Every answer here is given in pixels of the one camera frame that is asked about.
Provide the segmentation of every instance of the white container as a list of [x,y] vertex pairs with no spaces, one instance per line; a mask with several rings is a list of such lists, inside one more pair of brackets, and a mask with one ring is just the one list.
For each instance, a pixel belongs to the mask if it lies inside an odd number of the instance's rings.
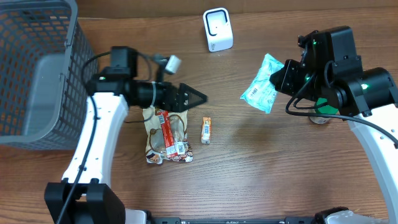
[[203,14],[210,52],[230,49],[234,44],[231,21],[225,8],[207,10]]

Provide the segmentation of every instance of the barcode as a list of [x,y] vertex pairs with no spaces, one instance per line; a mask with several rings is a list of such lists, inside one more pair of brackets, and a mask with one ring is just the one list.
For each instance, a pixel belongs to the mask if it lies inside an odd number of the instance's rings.
[[184,150],[184,145],[178,145],[178,153],[183,153],[183,152],[185,152],[185,150]]
[[162,114],[159,115],[159,121],[160,121],[160,124],[164,124],[164,117]]
[[250,94],[250,97],[253,97],[257,93],[258,89],[254,88],[253,91]]

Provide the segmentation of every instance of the basket handle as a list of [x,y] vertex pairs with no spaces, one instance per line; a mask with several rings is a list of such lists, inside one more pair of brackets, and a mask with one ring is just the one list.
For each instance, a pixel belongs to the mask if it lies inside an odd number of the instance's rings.
[[78,15],[78,8],[75,0],[64,0],[66,3],[69,4],[71,15],[70,15],[70,22],[68,28],[67,39],[65,40],[65,48],[72,46],[73,37],[75,36],[75,29],[77,25],[77,15]]

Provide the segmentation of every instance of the green lid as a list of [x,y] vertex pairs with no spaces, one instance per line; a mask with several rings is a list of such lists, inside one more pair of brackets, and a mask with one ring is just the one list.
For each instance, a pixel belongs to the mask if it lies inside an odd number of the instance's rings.
[[[326,103],[328,100],[325,98],[319,98],[318,101],[315,103],[315,105],[319,105],[321,103]],[[326,113],[326,114],[337,114],[338,109],[332,107],[332,106],[322,106],[319,109],[315,109],[316,113]]]

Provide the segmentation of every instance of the wooden tabletop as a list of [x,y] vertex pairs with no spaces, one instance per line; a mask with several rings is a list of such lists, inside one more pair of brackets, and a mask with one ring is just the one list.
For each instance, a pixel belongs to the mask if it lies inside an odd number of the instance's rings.
[[[297,36],[348,25],[364,69],[384,67],[398,82],[398,9],[233,14],[232,49],[209,53],[202,16],[81,20],[96,53],[128,45],[147,54],[178,55],[182,65],[165,79],[208,95],[188,112],[193,162],[147,164],[144,125],[124,124],[112,169],[112,189],[127,208],[181,218],[275,218],[313,215],[346,206],[387,218],[373,170],[346,122],[316,125],[289,116],[279,94],[271,114],[239,97],[266,53],[300,59]],[[107,65],[109,58],[100,61]],[[141,62],[140,76],[145,77]],[[201,119],[213,120],[210,145],[200,142]],[[142,119],[133,108],[128,120]],[[0,148],[0,222],[51,223],[44,203],[47,182],[60,181],[71,151]]]

